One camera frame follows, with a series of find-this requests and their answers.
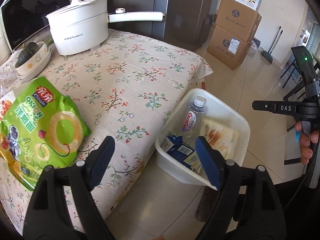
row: barcode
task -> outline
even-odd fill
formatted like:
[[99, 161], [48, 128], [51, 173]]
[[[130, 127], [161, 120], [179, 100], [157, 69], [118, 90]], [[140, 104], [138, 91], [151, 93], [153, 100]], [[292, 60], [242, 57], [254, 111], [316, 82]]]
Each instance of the barcode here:
[[178, 151], [184, 153], [185, 155], [189, 155], [190, 153], [193, 152], [193, 150], [191, 150], [183, 145], [178, 149]]

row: plastic water bottle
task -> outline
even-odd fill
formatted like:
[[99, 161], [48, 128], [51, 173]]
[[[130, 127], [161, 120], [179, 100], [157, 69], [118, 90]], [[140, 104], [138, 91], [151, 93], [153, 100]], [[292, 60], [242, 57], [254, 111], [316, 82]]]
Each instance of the plastic water bottle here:
[[188, 105], [183, 125], [180, 131], [177, 132], [177, 136], [182, 136], [183, 142], [193, 149], [195, 149], [196, 138], [200, 134], [202, 118], [206, 111], [204, 104], [205, 99], [196, 97], [195, 100]]

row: hand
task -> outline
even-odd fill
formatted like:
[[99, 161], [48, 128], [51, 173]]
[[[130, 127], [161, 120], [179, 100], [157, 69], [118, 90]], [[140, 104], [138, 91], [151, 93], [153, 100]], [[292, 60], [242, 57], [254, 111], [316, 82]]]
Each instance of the hand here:
[[[300, 133], [300, 152], [301, 152], [301, 163], [306, 165], [309, 162], [309, 159], [312, 157], [312, 150], [310, 146], [310, 138], [307, 134], [303, 133], [302, 131], [302, 124], [301, 121], [297, 122], [296, 130], [301, 131]], [[311, 142], [317, 143], [319, 138], [319, 131], [314, 131], [311, 133]]]

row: microwave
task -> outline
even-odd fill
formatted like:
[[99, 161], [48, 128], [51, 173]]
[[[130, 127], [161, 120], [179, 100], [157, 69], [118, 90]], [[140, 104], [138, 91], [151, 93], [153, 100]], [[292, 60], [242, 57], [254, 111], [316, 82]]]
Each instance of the microwave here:
[[46, 15], [70, 0], [7, 0], [1, 6], [2, 27], [11, 52], [49, 26]]

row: refrigerator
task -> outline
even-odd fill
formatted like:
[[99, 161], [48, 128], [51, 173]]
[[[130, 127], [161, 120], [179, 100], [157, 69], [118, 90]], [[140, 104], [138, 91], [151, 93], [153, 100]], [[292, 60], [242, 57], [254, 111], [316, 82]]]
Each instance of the refrigerator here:
[[193, 50], [207, 41], [217, 4], [213, 0], [108, 0], [108, 11], [161, 11], [162, 22], [122, 22], [109, 28], [152, 37]]

